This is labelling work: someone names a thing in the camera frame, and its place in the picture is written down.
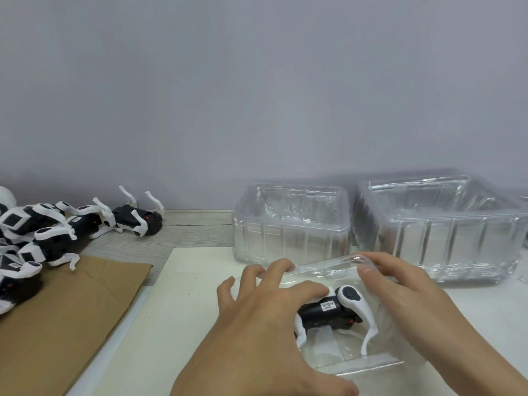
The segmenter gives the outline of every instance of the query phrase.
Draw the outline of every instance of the hand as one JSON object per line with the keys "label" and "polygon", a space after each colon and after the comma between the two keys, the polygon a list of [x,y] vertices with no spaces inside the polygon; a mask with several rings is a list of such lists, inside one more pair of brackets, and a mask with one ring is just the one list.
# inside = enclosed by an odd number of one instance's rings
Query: hand
{"label": "hand", "polygon": [[366,288],[381,299],[404,337],[455,392],[528,394],[528,381],[480,336],[423,269],[387,253],[361,254],[379,268],[358,267]]}
{"label": "hand", "polygon": [[[234,278],[218,286],[219,317],[183,368],[172,395],[181,396],[357,396],[350,381],[308,366],[294,336],[295,314],[328,288],[305,281],[279,289],[294,264],[281,259],[266,271],[258,265],[242,273],[236,301]],[[259,286],[257,276],[263,279]]]}

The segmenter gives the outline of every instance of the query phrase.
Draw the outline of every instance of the left hand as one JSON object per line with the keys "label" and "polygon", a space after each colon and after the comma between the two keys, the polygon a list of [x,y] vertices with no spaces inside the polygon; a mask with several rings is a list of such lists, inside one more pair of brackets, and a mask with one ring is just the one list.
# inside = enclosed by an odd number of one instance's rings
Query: left hand
{"label": "left hand", "polygon": [[[231,277],[218,286],[219,317],[176,378],[175,396],[357,396],[350,381],[311,368],[294,337],[295,314],[328,288],[305,281],[279,289],[294,264],[281,259],[266,271],[244,268],[236,301]],[[257,276],[263,279],[259,286]]]}

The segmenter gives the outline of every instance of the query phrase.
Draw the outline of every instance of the battery label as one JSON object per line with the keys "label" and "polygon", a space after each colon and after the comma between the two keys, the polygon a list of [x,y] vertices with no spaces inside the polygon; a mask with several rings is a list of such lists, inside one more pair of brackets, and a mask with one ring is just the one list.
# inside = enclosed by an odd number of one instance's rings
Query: battery label
{"label": "battery label", "polygon": [[321,308],[323,309],[323,311],[328,311],[328,310],[333,310],[334,308],[337,308],[337,307],[335,306],[334,301],[330,300],[330,301],[321,303]]}

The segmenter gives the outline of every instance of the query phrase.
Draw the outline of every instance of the gray wall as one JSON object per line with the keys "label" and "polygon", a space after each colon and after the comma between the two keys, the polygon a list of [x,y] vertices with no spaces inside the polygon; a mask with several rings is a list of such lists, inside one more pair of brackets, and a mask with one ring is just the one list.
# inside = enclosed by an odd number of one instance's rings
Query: gray wall
{"label": "gray wall", "polygon": [[528,0],[0,0],[0,184],[232,208],[256,177],[526,188]]}

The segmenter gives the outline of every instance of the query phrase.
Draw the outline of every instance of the wooden table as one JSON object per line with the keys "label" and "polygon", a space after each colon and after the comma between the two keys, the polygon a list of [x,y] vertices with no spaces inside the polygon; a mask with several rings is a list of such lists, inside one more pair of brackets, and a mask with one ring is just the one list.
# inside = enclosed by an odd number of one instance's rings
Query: wooden table
{"label": "wooden table", "polygon": [[167,210],[162,230],[154,236],[136,238],[131,232],[108,232],[93,240],[82,252],[117,261],[153,265],[145,286],[154,285],[175,247],[229,247],[232,245],[231,211]]}

